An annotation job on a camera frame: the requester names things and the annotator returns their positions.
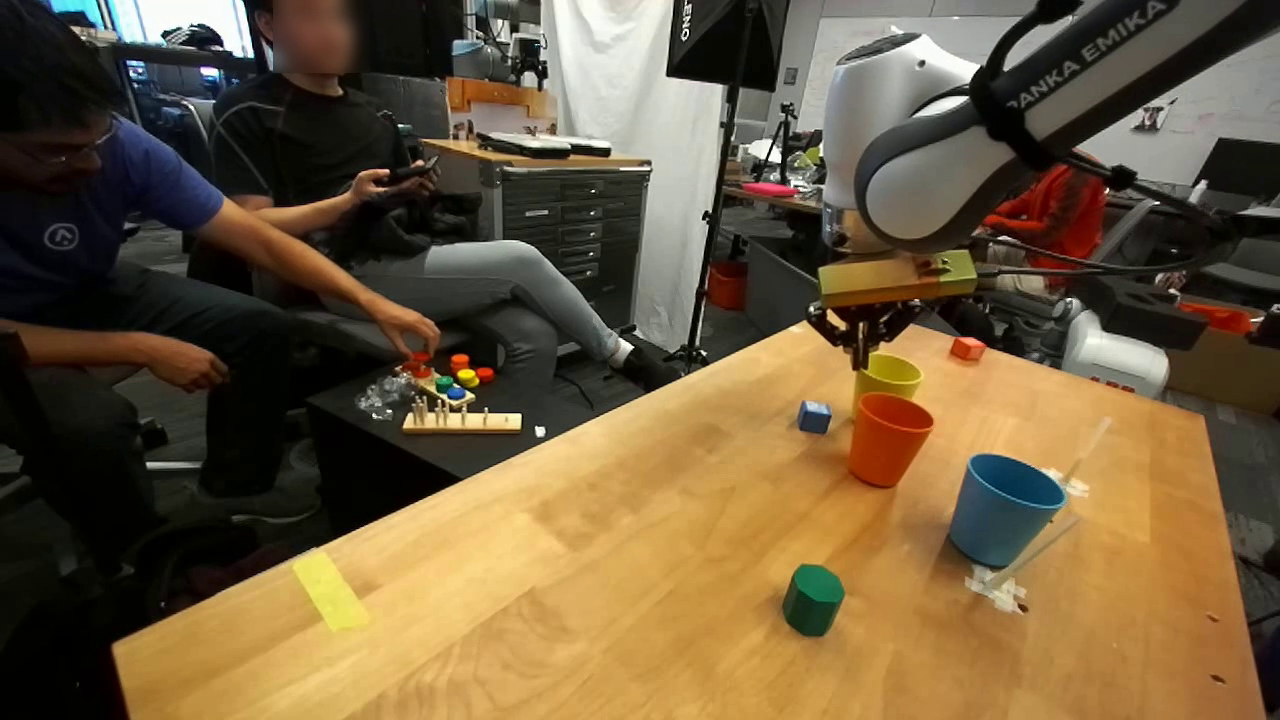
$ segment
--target blue cup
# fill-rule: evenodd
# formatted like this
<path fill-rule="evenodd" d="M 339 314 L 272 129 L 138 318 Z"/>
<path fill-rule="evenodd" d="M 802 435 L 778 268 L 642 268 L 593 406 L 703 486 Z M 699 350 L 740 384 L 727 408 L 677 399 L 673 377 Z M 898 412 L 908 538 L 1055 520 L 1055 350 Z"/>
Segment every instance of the blue cup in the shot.
<path fill-rule="evenodd" d="M 986 570 L 1007 570 L 1040 529 L 1065 509 L 1070 491 L 1011 458 L 971 458 L 951 516 L 951 548 Z"/>

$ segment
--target jeans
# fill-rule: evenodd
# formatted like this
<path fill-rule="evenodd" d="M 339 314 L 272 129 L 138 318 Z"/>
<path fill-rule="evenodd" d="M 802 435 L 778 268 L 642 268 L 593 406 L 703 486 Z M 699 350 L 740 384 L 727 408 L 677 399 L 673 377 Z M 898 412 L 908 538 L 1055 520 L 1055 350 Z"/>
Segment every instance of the jeans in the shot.
<path fill-rule="evenodd" d="M 620 355 L 620 338 L 584 294 L 523 240 L 432 246 L 424 257 L 355 266 L 354 275 L 440 323 L 523 304 L 593 362 Z"/>
<path fill-rule="evenodd" d="M 289 355 L 297 323 L 254 297 L 121 266 L 31 318 L 28 323 L 86 331 L 158 331 L 216 354 L 234 382 L 209 394 L 209 458 L 202 486 L 216 496 L 269 491 L 284 458 Z M 143 496 L 138 412 L 105 382 L 31 374 L 60 473 L 31 470 L 38 490 L 91 553 L 124 553 L 158 516 Z M 22 443 L 0 412 L 0 443 Z"/>

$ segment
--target hair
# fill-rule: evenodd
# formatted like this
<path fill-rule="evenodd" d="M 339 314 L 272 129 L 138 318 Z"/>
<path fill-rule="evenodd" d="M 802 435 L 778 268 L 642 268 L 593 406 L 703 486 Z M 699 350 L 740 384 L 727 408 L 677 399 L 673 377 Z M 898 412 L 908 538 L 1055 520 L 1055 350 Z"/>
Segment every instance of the hair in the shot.
<path fill-rule="evenodd" d="M 114 63 L 44 0 L 0 0 L 0 131 L 89 129 L 124 110 Z"/>

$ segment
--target metal cabinet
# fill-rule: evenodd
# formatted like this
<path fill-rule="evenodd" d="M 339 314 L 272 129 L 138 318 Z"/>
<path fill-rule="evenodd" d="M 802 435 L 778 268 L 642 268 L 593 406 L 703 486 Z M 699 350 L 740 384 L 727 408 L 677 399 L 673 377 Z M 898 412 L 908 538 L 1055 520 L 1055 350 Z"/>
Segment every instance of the metal cabinet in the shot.
<path fill-rule="evenodd" d="M 611 323 L 633 323 L 648 159 L 534 159 L 432 141 L 443 193 L 482 193 L 482 236 L 538 246 Z"/>

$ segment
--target yellow tape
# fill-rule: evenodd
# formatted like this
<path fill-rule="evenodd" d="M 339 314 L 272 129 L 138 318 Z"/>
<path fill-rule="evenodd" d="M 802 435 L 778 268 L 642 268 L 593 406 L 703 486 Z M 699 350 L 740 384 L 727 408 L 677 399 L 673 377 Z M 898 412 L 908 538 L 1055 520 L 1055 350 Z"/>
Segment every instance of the yellow tape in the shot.
<path fill-rule="evenodd" d="M 293 562 L 293 577 L 311 596 L 325 628 L 348 633 L 370 625 L 359 596 L 354 593 L 354 586 L 343 580 L 343 574 L 333 564 L 329 553 L 309 553 Z"/>

